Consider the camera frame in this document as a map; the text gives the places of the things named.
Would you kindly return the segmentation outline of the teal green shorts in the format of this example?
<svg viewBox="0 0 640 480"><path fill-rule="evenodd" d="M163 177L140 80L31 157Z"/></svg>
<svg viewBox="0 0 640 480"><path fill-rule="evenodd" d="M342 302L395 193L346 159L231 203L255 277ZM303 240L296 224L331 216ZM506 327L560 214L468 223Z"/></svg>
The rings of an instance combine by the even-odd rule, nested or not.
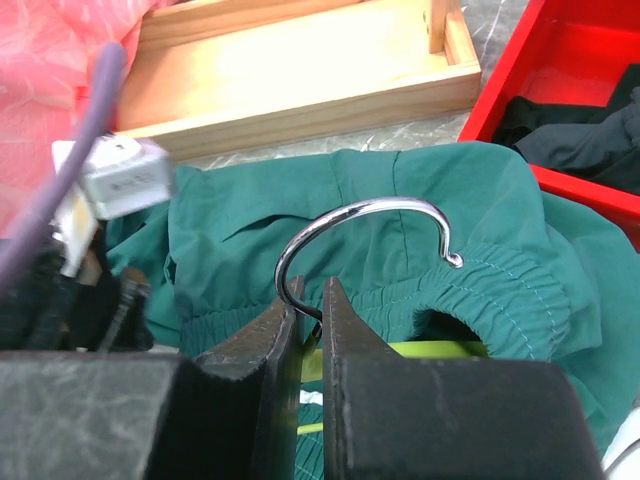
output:
<svg viewBox="0 0 640 480"><path fill-rule="evenodd" d="M598 454L638 389L639 256L592 209L486 143L174 168L177 191L111 220L107 256L150 280L163 343L195 359L275 300L300 318L294 475L324 473L323 305L409 359L536 361L577 395Z"/></svg>

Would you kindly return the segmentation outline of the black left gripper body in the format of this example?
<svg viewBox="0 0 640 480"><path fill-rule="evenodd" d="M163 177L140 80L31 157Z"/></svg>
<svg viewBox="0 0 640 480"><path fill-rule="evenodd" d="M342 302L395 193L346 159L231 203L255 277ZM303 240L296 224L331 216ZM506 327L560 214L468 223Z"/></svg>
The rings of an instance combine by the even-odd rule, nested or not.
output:
<svg viewBox="0 0 640 480"><path fill-rule="evenodd" d="M83 285L60 272L62 246L48 240L35 262L19 275L14 288L1 297L3 350L148 351L153 336L145 324L151 288L138 269L114 275L99 237L99 266L94 285Z"/></svg>

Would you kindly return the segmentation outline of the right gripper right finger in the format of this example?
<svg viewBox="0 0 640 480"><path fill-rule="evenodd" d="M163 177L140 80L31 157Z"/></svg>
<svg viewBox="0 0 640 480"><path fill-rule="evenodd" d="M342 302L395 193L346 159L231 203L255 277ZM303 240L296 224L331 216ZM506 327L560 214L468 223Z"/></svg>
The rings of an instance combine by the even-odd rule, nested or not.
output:
<svg viewBox="0 0 640 480"><path fill-rule="evenodd" d="M577 395L536 361L409 359L354 311L323 305L329 479L600 479Z"/></svg>

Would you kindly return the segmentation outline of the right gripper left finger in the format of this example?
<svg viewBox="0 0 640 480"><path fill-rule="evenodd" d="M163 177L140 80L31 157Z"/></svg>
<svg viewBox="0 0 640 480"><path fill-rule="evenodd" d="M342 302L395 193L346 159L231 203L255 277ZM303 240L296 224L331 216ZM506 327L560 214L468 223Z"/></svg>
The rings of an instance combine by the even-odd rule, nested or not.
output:
<svg viewBox="0 0 640 480"><path fill-rule="evenodd" d="M290 479L300 318L280 300L195 359L2 350L5 479Z"/></svg>

